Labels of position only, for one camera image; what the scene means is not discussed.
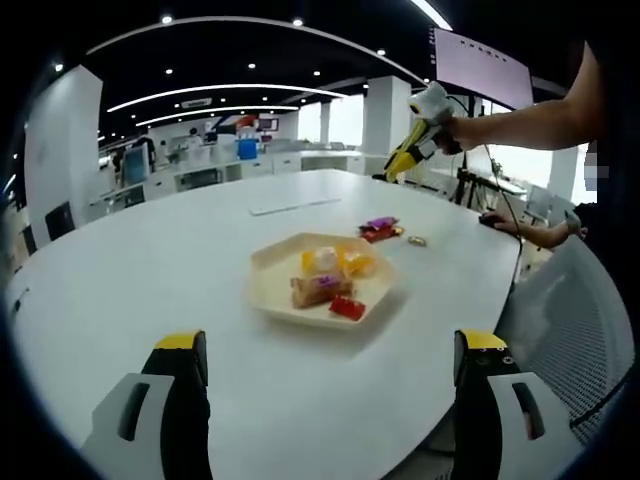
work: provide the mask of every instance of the blue bin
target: blue bin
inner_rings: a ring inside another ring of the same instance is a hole
[[[255,160],[258,158],[258,140],[255,138],[238,140],[238,157],[240,160]]]

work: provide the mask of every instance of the white pillar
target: white pillar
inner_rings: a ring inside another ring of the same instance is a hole
[[[577,164],[578,147],[553,152],[548,190],[554,195],[571,200]]]
[[[409,134],[411,85],[397,77],[369,80],[365,99],[364,141],[367,153],[388,155]]]
[[[34,102],[25,143],[25,190],[38,248],[51,239],[45,215],[69,202],[76,228],[86,223],[88,192],[99,170],[102,81],[83,66],[69,71]]]
[[[329,143],[329,118],[331,116],[331,104],[322,103],[320,107],[320,142]]]

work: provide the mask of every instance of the hexagonal tray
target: hexagonal tray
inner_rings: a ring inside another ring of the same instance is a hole
[[[302,277],[301,253],[322,247],[344,245],[375,259],[375,271],[366,278],[354,278],[354,300],[367,306],[358,321],[329,311],[330,303],[296,309],[291,303],[290,279]],[[251,302],[273,318],[320,327],[351,329],[364,323],[395,282],[393,265],[361,238],[300,233],[255,252],[251,256]]]

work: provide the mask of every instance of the oval table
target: oval table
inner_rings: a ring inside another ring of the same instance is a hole
[[[250,213],[270,205],[285,211]],[[329,331],[250,307],[253,251],[304,231],[353,235],[389,215],[405,237],[376,248],[400,280],[368,323]],[[36,252],[7,295],[30,289],[15,339],[36,394],[73,445],[160,338],[202,328],[214,478],[374,480],[451,407],[454,331],[493,331],[517,256],[517,241],[472,211],[322,170],[216,185],[105,217]]]

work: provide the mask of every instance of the purple candy wrapper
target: purple candy wrapper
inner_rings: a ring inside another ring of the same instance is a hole
[[[381,229],[381,228],[391,227],[396,223],[398,223],[398,220],[394,217],[382,217],[382,218],[376,218],[375,220],[371,220],[367,222],[367,225],[369,227]]]

